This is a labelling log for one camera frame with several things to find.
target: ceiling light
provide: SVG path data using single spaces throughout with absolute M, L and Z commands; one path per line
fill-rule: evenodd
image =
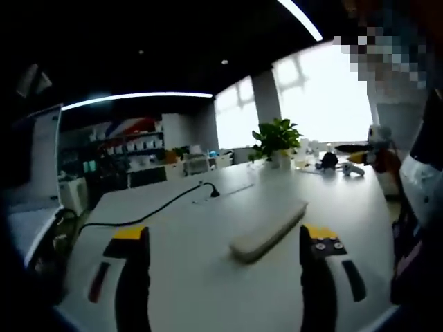
M 76 102 L 68 106 L 63 106 L 62 111 L 68 109 L 74 109 L 85 105 L 95 104 L 97 102 L 106 102 L 107 100 L 117 100 L 125 98 L 139 98 L 139 97 L 198 97 L 198 98 L 211 98 L 213 95 L 210 93 L 193 93 L 193 92 L 142 92 L 142 93 L 127 93 L 125 95 L 109 95 L 107 97 L 95 98 L 85 100 L 84 102 Z
M 298 21 L 309 31 L 309 33 L 314 37 L 316 41 L 323 40 L 322 35 L 319 33 L 315 25 L 308 19 L 306 14 L 297 7 L 297 5 L 292 2 L 292 0 L 278 0 L 287 10 L 291 12 L 293 16 L 296 17 Z

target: black cable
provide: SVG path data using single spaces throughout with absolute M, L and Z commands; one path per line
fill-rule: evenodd
M 174 197 L 173 199 L 171 199 L 170 201 L 168 201 L 166 204 L 162 205 L 161 207 L 159 207 L 157 210 L 150 212 L 149 214 L 142 216 L 139 219 L 133 220 L 133 221 L 128 221 L 126 223 L 87 223 L 86 225 L 83 225 L 82 227 L 80 227 L 80 229 L 78 230 L 78 234 L 80 235 L 80 233 L 82 232 L 82 230 L 86 227 L 89 226 L 107 226 L 107 227 L 125 227 L 125 226 L 131 226 L 131 225 L 136 225 L 137 223 L 141 223 L 143 220 L 153 216 L 154 214 L 160 212 L 161 210 L 163 210 L 164 208 L 166 208 L 169 204 L 175 202 L 177 199 L 179 199 L 182 196 L 185 196 L 186 194 L 189 194 L 190 192 L 193 192 L 194 190 L 203 187 L 204 185 L 210 185 L 213 188 L 213 192 L 211 192 L 210 196 L 211 197 L 218 197 L 220 196 L 220 193 L 218 192 L 217 188 L 210 182 L 205 182 L 202 183 L 200 185 L 196 185 L 195 187 L 192 187 L 188 190 L 186 190 L 185 192 L 182 192 L 180 195 Z

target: bright window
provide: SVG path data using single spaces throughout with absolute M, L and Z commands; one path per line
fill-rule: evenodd
M 297 66 L 289 68 L 288 59 Z M 350 71 L 349 55 L 332 42 L 310 48 L 274 65 L 283 118 L 319 142 L 367 139 L 372 116 L 366 83 Z
M 250 147 L 256 143 L 258 116 L 250 77 L 230 86 L 215 98 L 215 121 L 220 149 Z

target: foam block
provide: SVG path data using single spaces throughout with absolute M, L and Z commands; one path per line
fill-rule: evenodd
M 306 207 L 307 202 L 295 201 L 290 210 L 282 213 L 280 219 L 270 220 L 249 233 L 233 239 L 230 249 L 234 257 L 244 263 L 259 259 L 299 222 L 305 214 Z

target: white wall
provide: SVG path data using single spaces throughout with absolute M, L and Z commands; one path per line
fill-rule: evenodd
M 373 66 L 379 77 L 376 81 L 374 74 L 366 76 L 368 99 L 377 110 L 379 124 L 390 127 L 398 149 L 407 152 L 422 123 L 428 91 L 419 89 L 409 73 L 392 72 L 389 64 Z
M 175 113 L 163 114 L 162 122 L 166 149 L 183 147 L 194 142 L 192 123 L 189 116 Z
M 10 205 L 26 204 L 37 209 L 58 203 L 56 153 L 59 114 L 60 110 L 57 110 L 36 119 L 30 180 L 20 187 L 6 191 Z
M 269 69 L 252 77 L 255 106 L 259 123 L 272 122 L 274 118 L 281 119 L 280 102 L 272 70 Z
M 193 143 L 199 144 L 203 151 L 219 149 L 217 124 L 215 122 L 214 102 L 192 115 Z

